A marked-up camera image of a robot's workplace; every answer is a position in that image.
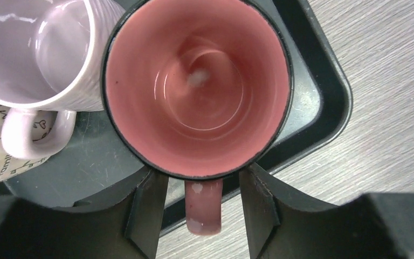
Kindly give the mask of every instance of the tabletop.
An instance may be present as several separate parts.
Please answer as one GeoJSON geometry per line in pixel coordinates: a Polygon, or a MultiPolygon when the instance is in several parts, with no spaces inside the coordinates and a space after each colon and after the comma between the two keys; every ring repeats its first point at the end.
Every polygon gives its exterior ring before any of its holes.
{"type": "MultiPolygon", "coordinates": [[[[414,1],[309,0],[353,89],[344,132],[275,176],[342,204],[364,192],[414,192],[414,1]]],[[[185,226],[162,237],[157,258],[250,258],[240,195],[222,208],[223,230],[185,226]]]]}

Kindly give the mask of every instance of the tray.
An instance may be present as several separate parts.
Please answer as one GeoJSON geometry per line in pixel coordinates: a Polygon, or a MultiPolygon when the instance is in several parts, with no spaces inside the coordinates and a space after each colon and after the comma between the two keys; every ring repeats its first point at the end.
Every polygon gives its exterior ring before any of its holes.
{"type": "MultiPolygon", "coordinates": [[[[136,0],[117,0],[129,8],[136,0]]],[[[305,0],[262,0],[286,39],[294,70],[294,96],[287,123],[259,160],[271,174],[332,141],[352,108],[351,90],[305,0]]],[[[115,135],[105,112],[78,113],[67,147],[43,165],[5,182],[14,195],[68,207],[135,173],[143,166],[115,135]]],[[[238,175],[224,180],[224,201],[237,195],[238,175]]],[[[161,235],[184,221],[183,182],[170,179],[161,235]]]]}

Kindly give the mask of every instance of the pink mug handle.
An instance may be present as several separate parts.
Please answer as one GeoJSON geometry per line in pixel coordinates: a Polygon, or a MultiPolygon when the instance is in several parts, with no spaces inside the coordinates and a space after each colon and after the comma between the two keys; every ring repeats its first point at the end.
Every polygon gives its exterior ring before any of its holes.
{"type": "Polygon", "coordinates": [[[185,211],[191,233],[201,236],[220,233],[222,191],[223,179],[185,181],[185,211]]]}
{"type": "Polygon", "coordinates": [[[31,131],[38,111],[11,108],[2,126],[4,150],[18,159],[41,159],[61,151],[71,139],[75,127],[74,111],[60,111],[47,137],[32,141],[31,131]]]}

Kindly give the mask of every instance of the coral pink mug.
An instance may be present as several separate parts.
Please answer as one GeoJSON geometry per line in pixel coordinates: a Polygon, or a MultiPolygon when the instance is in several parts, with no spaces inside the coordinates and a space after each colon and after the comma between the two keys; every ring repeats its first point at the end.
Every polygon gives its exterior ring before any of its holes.
{"type": "Polygon", "coordinates": [[[144,0],[109,40],[102,97],[145,164],[185,182],[188,229],[221,230],[221,177],[256,161],[286,118],[291,73],[276,27],[244,0],[144,0]]]}

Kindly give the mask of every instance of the white mug handle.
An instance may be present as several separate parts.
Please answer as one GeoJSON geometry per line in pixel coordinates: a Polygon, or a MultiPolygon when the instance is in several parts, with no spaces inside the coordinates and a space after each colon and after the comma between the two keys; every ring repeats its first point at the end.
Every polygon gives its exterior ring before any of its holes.
{"type": "Polygon", "coordinates": [[[37,142],[31,131],[38,111],[11,108],[2,126],[1,141],[4,150],[18,159],[40,159],[61,151],[71,139],[75,126],[74,111],[59,111],[51,131],[37,142]]]}

